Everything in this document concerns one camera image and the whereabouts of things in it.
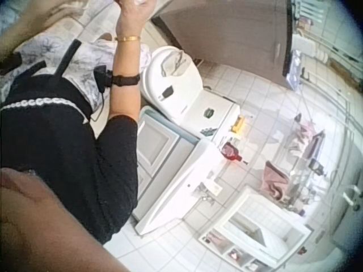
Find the gold bracelet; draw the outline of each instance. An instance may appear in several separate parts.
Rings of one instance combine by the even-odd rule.
[[[139,36],[115,37],[115,41],[141,41]]]

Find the door handle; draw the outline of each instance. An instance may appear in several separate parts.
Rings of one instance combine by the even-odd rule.
[[[275,46],[275,56],[273,58],[273,64],[276,64],[276,61],[278,60],[279,56],[280,56],[280,53],[281,53],[281,44],[278,43],[276,46]]]

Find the toilet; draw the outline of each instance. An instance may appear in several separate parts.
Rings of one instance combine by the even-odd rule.
[[[157,49],[150,65],[141,74],[140,89],[146,100],[171,122],[199,139],[206,138],[218,148],[230,138],[230,130],[240,115],[240,106],[221,95],[205,90],[201,75],[192,62],[181,76],[162,76],[162,63],[179,49]],[[164,98],[163,93],[169,90]]]

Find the black wristwatch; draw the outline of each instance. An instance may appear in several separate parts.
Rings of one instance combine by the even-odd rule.
[[[94,69],[94,77],[100,93],[104,93],[105,88],[111,88],[112,85],[135,86],[140,82],[140,74],[136,76],[113,75],[113,72],[106,69],[106,65],[98,66]]]
[[[107,71],[107,81],[106,87],[111,87],[112,85],[116,85],[119,87],[122,86],[135,86],[138,85],[140,82],[140,74],[136,76],[122,76],[122,75],[113,75],[113,72],[108,70]]]

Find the white lace trim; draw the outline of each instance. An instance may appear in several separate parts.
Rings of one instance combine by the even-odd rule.
[[[83,114],[83,112],[71,101],[63,99],[63,98],[38,98],[38,99],[30,99],[30,100],[22,100],[20,102],[15,102],[4,106],[0,109],[3,111],[5,109],[17,109],[17,108],[30,108],[30,107],[42,107],[46,105],[67,105],[71,106],[72,108],[76,109],[84,118],[83,123],[88,123],[88,119]]]

